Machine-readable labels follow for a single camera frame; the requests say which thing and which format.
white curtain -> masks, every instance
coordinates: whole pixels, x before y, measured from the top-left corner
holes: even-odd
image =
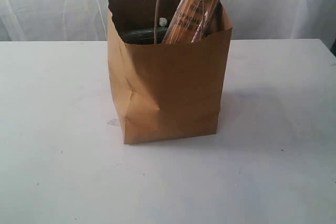
[[[108,0],[0,0],[0,40],[105,40]],[[336,38],[336,0],[222,0],[235,39]]]

white backdrop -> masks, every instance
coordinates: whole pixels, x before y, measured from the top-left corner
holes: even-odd
[[[336,38],[336,0],[222,2],[236,39]],[[0,40],[105,40],[106,14],[107,0],[0,0]]]

paper bag handle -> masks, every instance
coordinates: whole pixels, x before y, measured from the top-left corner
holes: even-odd
[[[159,7],[160,7],[160,0],[156,1],[156,8],[155,8],[155,24],[154,24],[154,44],[156,45],[157,43],[157,36],[158,36],[158,16],[159,16]],[[202,8],[203,8],[203,17],[202,17],[202,21],[201,21],[201,34],[203,34],[203,29],[204,29],[204,16],[205,16],[205,12],[204,12],[204,0],[202,0]]]

paper bag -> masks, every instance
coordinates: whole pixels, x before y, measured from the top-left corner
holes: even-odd
[[[161,0],[171,20],[179,0]],[[108,65],[124,143],[215,134],[232,34],[221,4],[194,44],[132,45],[119,34],[154,26],[156,0],[109,0]]]

white table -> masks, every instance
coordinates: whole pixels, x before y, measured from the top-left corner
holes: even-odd
[[[336,223],[336,58],[233,41],[215,136],[122,144],[106,42],[0,43],[0,223]]]

